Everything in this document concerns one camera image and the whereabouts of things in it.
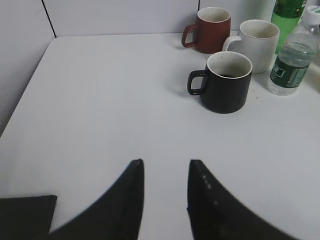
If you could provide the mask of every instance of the mug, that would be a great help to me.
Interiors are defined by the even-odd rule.
[[[269,69],[280,35],[279,28],[268,21],[248,20],[240,25],[238,36],[228,37],[222,51],[227,51],[234,43],[233,51],[247,56],[253,63],[253,74],[260,74]]]
[[[230,114],[246,103],[251,80],[252,63],[238,52],[220,51],[209,57],[205,70],[192,71],[187,90],[190,95],[200,95],[203,105],[220,114]],[[194,78],[203,77],[201,87],[192,89]]]
[[[206,7],[197,12],[195,24],[184,29],[181,43],[185,48],[195,47],[199,52],[214,54],[220,52],[230,36],[231,14],[220,7]],[[193,33],[193,41],[186,43],[187,34]]]

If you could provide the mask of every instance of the plastic bottle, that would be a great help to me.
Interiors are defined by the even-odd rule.
[[[280,29],[280,36],[275,53],[279,52],[288,34],[297,25],[307,0],[276,0],[271,22]]]
[[[286,38],[268,80],[268,90],[276,95],[293,94],[315,57],[320,42],[320,6],[308,6],[302,21]]]

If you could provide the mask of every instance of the green label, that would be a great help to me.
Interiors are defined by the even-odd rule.
[[[306,0],[276,0],[273,12],[282,18],[300,18],[306,2]]]
[[[280,87],[287,89],[296,88],[301,83],[307,70],[308,66],[290,66],[277,57],[270,73],[270,79]]]

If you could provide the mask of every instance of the brown mug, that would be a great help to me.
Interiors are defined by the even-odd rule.
[[[199,52],[220,52],[230,36],[231,14],[220,7],[205,7],[197,12],[195,24],[184,29],[181,43],[185,48],[195,47]],[[194,30],[193,41],[186,43],[187,34]]]

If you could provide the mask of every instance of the green bottle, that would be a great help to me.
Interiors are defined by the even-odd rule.
[[[305,9],[307,0],[276,0],[271,22],[280,29],[280,37],[275,53],[277,54],[288,34],[295,28]]]

